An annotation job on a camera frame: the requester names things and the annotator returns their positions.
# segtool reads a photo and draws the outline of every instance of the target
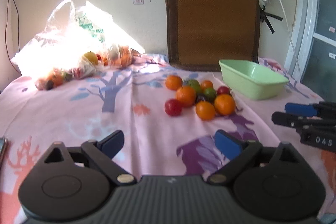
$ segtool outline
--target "door frame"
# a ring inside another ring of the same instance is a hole
[[[309,59],[316,23],[318,0],[297,0],[292,41],[298,54],[301,75],[296,64],[294,52],[289,45],[285,69],[295,80],[302,80]]]

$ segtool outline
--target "red tomato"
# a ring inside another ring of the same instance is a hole
[[[228,88],[227,86],[220,86],[217,89],[217,95],[221,95],[221,94],[231,94],[230,88]]]
[[[169,116],[179,116],[182,113],[182,104],[179,100],[170,99],[165,103],[165,112]]]
[[[201,83],[201,89],[204,91],[207,88],[213,88],[213,83],[211,81],[209,81],[209,80],[204,80]]]

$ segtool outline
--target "sunlight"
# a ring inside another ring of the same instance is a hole
[[[88,8],[88,12],[92,11],[92,13],[90,13],[90,17],[93,21],[97,22],[98,25],[106,26],[107,22],[113,21],[113,17],[109,13],[104,12],[100,9],[100,12],[97,13],[98,8],[95,7],[88,0],[86,1],[86,7]],[[104,32],[106,33],[107,37],[113,38],[111,41],[112,43],[117,43],[122,46],[127,45],[141,54],[145,52],[144,48],[137,41],[135,41],[135,39],[132,38],[127,32],[119,27],[114,21],[112,26],[106,26],[104,28]]]
[[[160,71],[160,67],[156,64],[149,64],[146,68],[142,68],[140,70],[141,73],[146,73],[146,72],[158,72]]]

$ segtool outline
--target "circular pad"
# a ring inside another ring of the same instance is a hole
[[[243,172],[234,193],[255,216],[273,221],[296,221],[317,214],[325,190],[317,176],[297,163],[278,162]]]
[[[103,174],[78,166],[49,169],[36,176],[30,173],[18,193],[27,216],[51,222],[92,213],[109,194],[110,185]]]
[[[76,177],[61,175],[47,179],[42,185],[42,190],[50,198],[67,198],[78,193],[81,187],[82,183]]]

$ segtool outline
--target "green tomato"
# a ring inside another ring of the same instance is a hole
[[[196,79],[188,79],[186,81],[186,83],[189,86],[192,86],[192,85],[194,85],[194,86],[200,86],[199,82]]]
[[[195,90],[196,95],[202,94],[202,89],[201,89],[199,83],[198,83],[198,85],[195,84],[195,83],[192,83],[192,84],[189,85],[189,86]]]
[[[209,102],[213,102],[217,97],[217,92],[213,88],[204,90],[204,95],[208,98]]]

